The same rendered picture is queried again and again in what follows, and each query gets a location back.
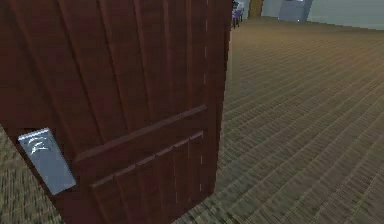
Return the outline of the dark red wooden door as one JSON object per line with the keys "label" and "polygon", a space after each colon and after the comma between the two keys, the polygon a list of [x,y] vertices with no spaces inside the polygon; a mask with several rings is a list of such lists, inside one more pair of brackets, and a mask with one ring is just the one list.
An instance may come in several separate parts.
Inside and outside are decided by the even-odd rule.
{"label": "dark red wooden door", "polygon": [[[0,125],[65,224],[172,224],[216,183],[232,0],[0,0]],[[49,128],[52,195],[17,138]]]}

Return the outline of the purple chair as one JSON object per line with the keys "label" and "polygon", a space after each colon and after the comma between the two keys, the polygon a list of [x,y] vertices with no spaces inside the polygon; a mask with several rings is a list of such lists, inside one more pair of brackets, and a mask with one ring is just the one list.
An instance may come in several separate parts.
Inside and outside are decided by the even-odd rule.
{"label": "purple chair", "polygon": [[232,1],[232,26],[239,27],[244,13],[244,3],[236,0]]}

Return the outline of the brown wooden door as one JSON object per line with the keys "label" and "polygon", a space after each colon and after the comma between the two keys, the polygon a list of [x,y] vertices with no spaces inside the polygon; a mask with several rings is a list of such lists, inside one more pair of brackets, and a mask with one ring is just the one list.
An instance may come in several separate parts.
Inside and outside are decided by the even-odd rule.
{"label": "brown wooden door", "polygon": [[261,16],[263,1],[264,0],[250,0],[250,3],[249,3],[250,19],[259,18]]}

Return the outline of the grey cabinet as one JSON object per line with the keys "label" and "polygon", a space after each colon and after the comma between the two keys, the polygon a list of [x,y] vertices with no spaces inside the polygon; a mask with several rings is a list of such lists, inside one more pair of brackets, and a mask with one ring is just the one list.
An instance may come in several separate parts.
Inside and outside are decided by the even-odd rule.
{"label": "grey cabinet", "polygon": [[313,0],[282,0],[279,20],[305,22],[308,18]]}

